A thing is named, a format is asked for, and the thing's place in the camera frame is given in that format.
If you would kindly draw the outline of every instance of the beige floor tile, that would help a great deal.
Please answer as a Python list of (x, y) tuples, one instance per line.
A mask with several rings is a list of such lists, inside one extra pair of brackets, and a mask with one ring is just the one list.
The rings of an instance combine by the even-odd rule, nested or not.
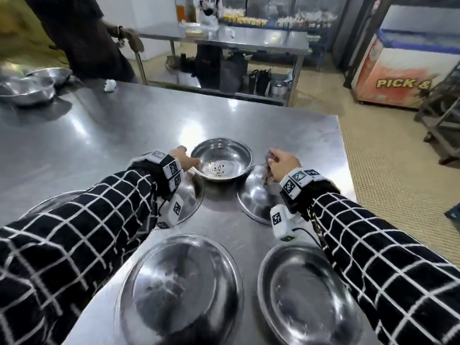
[[(182, 44), (177, 53), (194, 56), (196, 46)], [(160, 56), (146, 62), (147, 75), (164, 70), (165, 60)], [(295, 106), (306, 113), (338, 115), (361, 205), (459, 265), (460, 233), (444, 212), (460, 202), (460, 165), (437, 164), (439, 157), (422, 141), (426, 129), (413, 121), (414, 112), (355, 103), (342, 86), (343, 75), (331, 67), (320, 73), (302, 70)]]

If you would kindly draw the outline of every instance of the glove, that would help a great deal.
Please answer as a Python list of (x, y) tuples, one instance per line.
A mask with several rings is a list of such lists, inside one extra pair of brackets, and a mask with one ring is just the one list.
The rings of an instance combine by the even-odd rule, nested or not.
[(120, 37), (128, 40), (129, 47), (133, 52), (144, 52), (144, 45), (134, 29), (120, 27)]

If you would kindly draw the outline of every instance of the human hand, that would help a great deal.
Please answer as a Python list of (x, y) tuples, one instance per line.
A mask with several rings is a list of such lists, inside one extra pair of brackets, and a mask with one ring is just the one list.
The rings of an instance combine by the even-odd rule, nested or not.
[(134, 52), (144, 52), (144, 44), (142, 43), (139, 35), (134, 29), (131, 28), (120, 28), (120, 35), (122, 38), (128, 40), (129, 47)]
[(298, 158), (286, 151), (270, 148), (270, 152), (273, 156), (278, 158), (278, 162), (273, 159), (268, 159), (268, 165), (273, 174), (273, 178), (277, 183), (279, 183), (285, 175), (293, 169), (302, 167)]
[(182, 167), (184, 172), (188, 171), (192, 167), (198, 167), (198, 165), (200, 164), (199, 159), (188, 157), (185, 154), (186, 151), (187, 151), (187, 148), (181, 145), (181, 146), (178, 146), (177, 149), (171, 150), (169, 152), (169, 155), (179, 160), (180, 166)]

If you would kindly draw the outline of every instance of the yellow wall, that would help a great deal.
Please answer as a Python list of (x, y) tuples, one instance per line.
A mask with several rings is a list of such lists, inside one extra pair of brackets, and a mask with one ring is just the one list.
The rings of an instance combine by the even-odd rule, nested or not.
[(64, 52), (50, 45), (54, 43), (24, 0), (0, 0), (0, 69), (67, 66)]

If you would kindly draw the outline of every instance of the black and white checkered sleeve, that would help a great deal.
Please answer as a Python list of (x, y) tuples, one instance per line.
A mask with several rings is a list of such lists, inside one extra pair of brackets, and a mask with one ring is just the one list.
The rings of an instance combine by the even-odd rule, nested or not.
[(98, 288), (149, 234), (142, 224), (156, 220), (156, 189), (150, 173), (128, 170), (3, 227), (0, 343), (62, 343)]
[(353, 201), (314, 200), (324, 250), (383, 344), (460, 344), (460, 270)]

